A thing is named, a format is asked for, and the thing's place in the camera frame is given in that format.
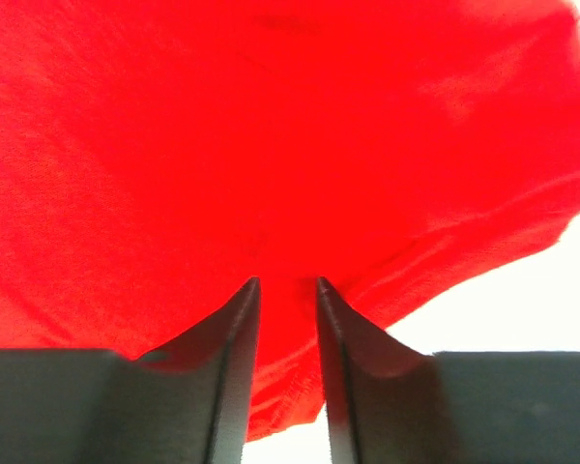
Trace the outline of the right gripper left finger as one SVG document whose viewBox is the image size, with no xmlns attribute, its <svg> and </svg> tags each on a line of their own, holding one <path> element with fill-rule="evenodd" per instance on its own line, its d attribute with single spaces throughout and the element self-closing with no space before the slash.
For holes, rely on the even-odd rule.
<svg viewBox="0 0 580 464">
<path fill-rule="evenodd" d="M 237 463 L 261 286 L 137 360 L 102 349 L 0 349 L 0 463 Z"/>
</svg>

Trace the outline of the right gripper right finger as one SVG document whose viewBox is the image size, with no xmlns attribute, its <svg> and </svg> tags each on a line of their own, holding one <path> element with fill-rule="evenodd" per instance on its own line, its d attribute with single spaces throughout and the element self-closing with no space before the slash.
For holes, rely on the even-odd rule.
<svg viewBox="0 0 580 464">
<path fill-rule="evenodd" d="M 336 463 L 580 463 L 580 352 L 400 343 L 316 283 Z"/>
</svg>

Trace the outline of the red t shirt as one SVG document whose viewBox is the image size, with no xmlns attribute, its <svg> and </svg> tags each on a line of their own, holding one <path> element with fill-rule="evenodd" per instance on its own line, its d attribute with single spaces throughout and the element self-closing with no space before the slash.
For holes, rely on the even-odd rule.
<svg viewBox="0 0 580 464">
<path fill-rule="evenodd" d="M 317 277 L 388 327 L 579 212 L 566 1 L 0 1 L 0 348 L 137 358 L 258 276 L 249 440 L 323 406 Z"/>
</svg>

